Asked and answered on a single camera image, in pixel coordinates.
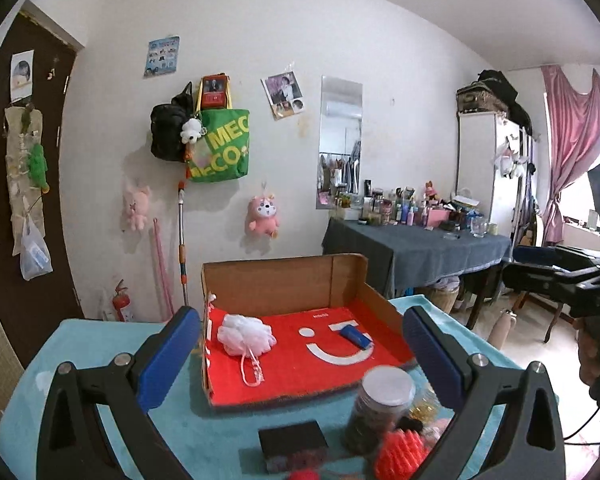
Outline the person's right hand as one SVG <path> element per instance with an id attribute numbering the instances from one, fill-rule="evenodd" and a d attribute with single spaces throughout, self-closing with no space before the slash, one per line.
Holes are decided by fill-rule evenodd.
<path id="1" fill-rule="evenodd" d="M 585 325 L 585 318 L 577 318 L 574 322 L 574 328 L 577 330 L 578 359 L 579 359 L 579 377 L 580 381 L 588 386 L 590 397 L 598 403 L 600 396 L 595 385 L 600 379 L 600 346 L 597 340 L 588 332 Z"/>

